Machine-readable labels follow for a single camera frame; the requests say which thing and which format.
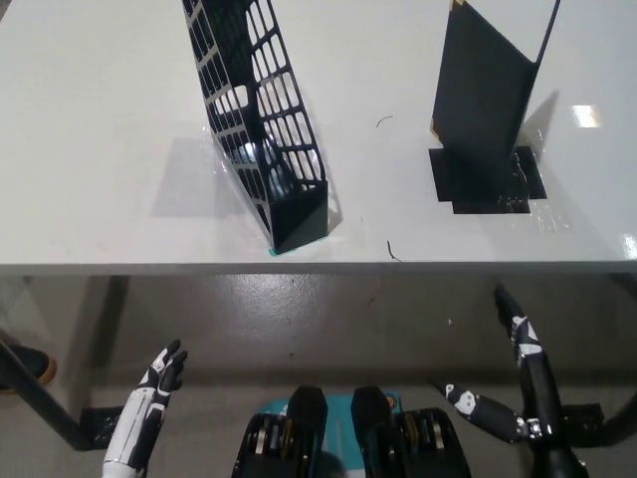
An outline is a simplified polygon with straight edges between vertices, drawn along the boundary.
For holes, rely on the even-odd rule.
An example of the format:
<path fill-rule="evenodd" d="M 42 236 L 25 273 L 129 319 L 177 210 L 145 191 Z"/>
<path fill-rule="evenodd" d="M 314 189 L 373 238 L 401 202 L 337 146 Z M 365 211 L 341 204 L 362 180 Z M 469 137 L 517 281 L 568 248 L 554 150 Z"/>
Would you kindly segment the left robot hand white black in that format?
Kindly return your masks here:
<path fill-rule="evenodd" d="M 130 393 L 103 460 L 104 478 L 145 477 L 161 431 L 171 393 L 180 378 L 188 351 L 174 340 L 150 364 Z"/>

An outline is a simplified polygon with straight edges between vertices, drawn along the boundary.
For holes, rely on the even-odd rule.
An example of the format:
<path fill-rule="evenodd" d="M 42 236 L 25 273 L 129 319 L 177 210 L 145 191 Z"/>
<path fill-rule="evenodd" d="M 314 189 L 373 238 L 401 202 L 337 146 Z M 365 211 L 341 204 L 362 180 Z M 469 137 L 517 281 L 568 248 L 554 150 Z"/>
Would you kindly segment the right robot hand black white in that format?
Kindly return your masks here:
<path fill-rule="evenodd" d="M 561 443 L 565 440 L 561 401 L 547 353 L 528 315 L 504 286 L 496 287 L 494 300 L 513 347 L 524 410 L 517 413 L 456 383 L 435 381 L 433 386 L 460 416 L 504 442 Z"/>

